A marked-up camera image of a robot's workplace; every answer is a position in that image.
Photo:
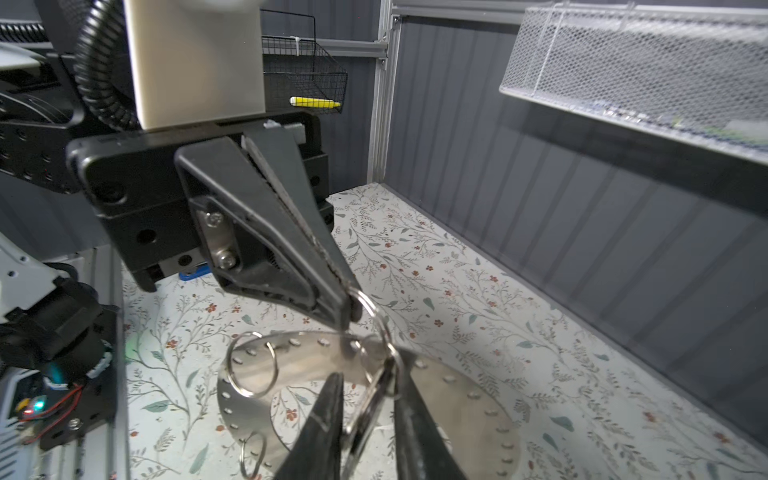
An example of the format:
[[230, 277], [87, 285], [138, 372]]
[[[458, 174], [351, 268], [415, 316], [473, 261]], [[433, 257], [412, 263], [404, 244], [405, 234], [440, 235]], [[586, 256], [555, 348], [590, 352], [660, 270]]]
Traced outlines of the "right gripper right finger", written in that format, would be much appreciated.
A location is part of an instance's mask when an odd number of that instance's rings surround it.
[[394, 432], [398, 479], [465, 479], [411, 377], [422, 360], [395, 350]]

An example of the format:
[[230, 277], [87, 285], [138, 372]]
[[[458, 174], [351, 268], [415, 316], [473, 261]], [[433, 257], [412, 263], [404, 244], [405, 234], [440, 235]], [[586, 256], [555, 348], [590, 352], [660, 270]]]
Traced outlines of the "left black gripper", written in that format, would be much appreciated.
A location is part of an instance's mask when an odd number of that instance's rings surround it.
[[[270, 121], [288, 131], [244, 132]], [[65, 154], [142, 290], [202, 265], [201, 240], [228, 293], [290, 307], [333, 329], [361, 319], [351, 295], [359, 283], [328, 230], [329, 161], [316, 116], [281, 112], [83, 137]]]

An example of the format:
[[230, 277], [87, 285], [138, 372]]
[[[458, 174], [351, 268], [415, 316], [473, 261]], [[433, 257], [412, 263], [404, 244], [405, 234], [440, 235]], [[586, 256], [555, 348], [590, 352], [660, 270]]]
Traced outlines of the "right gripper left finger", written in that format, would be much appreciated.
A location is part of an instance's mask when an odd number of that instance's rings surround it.
[[344, 377], [330, 374], [275, 479], [339, 480], [344, 420]]

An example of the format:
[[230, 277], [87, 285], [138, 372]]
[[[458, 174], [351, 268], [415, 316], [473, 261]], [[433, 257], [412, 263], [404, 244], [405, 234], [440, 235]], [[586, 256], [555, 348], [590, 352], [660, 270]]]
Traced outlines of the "perforated metal ring disc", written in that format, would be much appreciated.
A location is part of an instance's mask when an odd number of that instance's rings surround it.
[[[395, 350], [408, 351], [422, 360], [419, 369], [411, 370], [412, 380], [465, 479], [511, 478], [520, 460], [519, 433], [502, 405], [479, 384], [437, 360], [375, 336], [330, 332], [285, 332], [264, 337], [248, 333], [229, 345], [218, 374], [218, 405], [239, 448], [241, 475], [246, 479], [262, 473], [275, 476], [293, 449], [327, 377], [335, 372], [344, 377], [342, 473], [345, 430], [374, 375], [387, 358], [394, 359]], [[397, 477], [395, 379], [376, 426], [382, 421], [392, 426]], [[373, 452], [376, 426], [357, 467]]]

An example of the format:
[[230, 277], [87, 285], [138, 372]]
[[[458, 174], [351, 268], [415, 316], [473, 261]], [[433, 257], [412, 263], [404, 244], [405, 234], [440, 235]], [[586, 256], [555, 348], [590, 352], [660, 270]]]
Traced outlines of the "black head key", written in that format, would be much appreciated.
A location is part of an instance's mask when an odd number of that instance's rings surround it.
[[342, 468], [342, 479], [352, 478], [370, 435], [376, 426], [388, 395], [388, 390], [394, 382], [396, 374], [396, 361], [393, 358], [387, 358], [383, 366], [374, 375], [373, 381], [367, 388], [359, 408], [346, 428], [344, 436], [346, 459]]

